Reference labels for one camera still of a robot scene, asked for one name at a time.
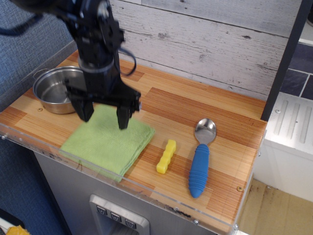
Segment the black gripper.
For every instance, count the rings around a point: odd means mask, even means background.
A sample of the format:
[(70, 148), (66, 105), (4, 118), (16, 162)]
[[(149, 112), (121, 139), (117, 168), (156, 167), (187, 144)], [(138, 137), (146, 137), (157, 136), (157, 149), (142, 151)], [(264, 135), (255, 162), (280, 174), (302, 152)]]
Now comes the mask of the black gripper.
[(94, 102), (107, 104), (117, 108), (119, 129), (127, 129), (132, 114), (141, 109), (141, 93), (122, 81), (119, 62), (112, 58), (106, 65), (93, 65), (79, 58), (78, 64), (84, 74), (86, 89), (66, 87), (79, 118), (88, 122), (94, 112)]

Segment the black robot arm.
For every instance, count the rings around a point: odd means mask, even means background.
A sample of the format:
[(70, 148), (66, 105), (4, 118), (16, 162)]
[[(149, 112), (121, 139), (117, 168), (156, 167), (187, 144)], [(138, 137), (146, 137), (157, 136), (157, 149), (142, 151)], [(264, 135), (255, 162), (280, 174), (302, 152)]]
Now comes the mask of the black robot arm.
[(124, 32), (112, 14), (108, 0), (15, 0), (13, 3), (39, 16), (48, 13), (63, 20), (76, 42), (79, 67), (85, 87), (65, 82), (67, 95), (85, 122), (93, 114), (93, 103), (117, 107), (120, 129), (128, 127), (132, 114), (140, 109), (140, 92), (121, 79), (118, 52)]

